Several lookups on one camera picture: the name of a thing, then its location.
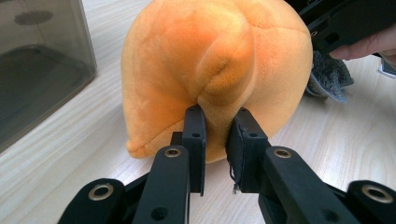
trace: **stuffed toy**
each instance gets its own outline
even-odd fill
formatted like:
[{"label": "stuffed toy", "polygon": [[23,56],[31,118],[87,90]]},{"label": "stuffed toy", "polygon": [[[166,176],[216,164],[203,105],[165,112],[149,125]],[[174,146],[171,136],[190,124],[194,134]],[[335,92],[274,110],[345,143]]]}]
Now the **stuffed toy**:
[{"label": "stuffed toy", "polygon": [[134,158],[155,155],[197,104],[207,162],[226,157],[241,106],[271,137],[300,102],[312,62],[310,34],[283,0],[155,0],[122,51],[127,149]]}]

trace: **wooden table surface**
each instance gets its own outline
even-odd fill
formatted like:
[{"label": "wooden table surface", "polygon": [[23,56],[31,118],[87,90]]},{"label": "wooden table surface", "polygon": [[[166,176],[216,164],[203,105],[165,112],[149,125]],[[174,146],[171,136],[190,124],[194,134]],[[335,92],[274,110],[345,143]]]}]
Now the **wooden table surface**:
[{"label": "wooden table surface", "polygon": [[[120,52],[148,0],[84,0],[97,77],[86,89],[0,155],[0,223],[56,223],[87,183],[128,184],[152,159],[125,149]],[[305,96],[272,145],[296,150],[323,181],[346,190],[370,179],[396,189],[396,80],[373,56],[346,62],[355,84],[347,104]],[[263,223],[255,194],[233,194],[227,161],[206,166],[205,197],[191,195],[191,223]]]}]

